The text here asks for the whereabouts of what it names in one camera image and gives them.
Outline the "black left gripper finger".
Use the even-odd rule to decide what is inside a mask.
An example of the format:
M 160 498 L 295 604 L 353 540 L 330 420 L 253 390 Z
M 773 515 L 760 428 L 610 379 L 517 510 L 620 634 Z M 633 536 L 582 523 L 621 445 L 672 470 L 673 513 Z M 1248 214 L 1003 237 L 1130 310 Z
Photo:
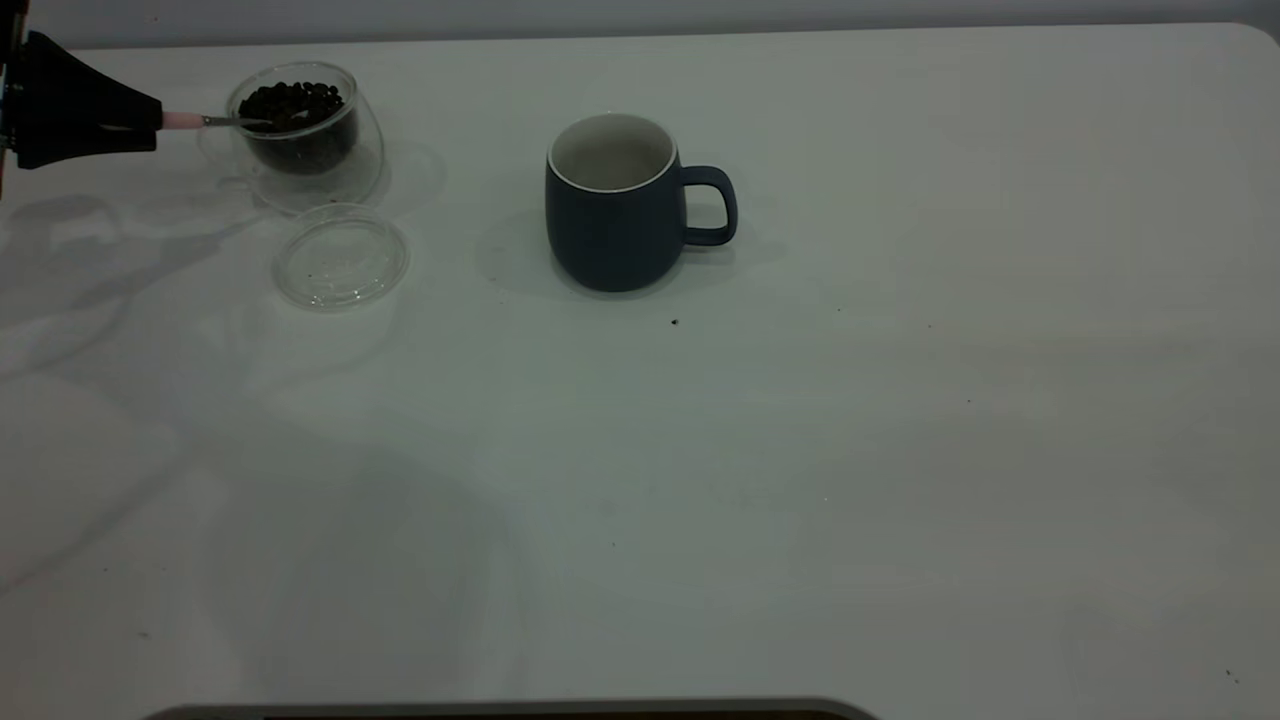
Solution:
M 36 126 L 14 131 L 18 167 L 33 170 L 77 158 L 154 152 L 157 132 L 101 126 Z
M 161 129 L 163 105 L 31 31 L 14 64 L 14 127 Z

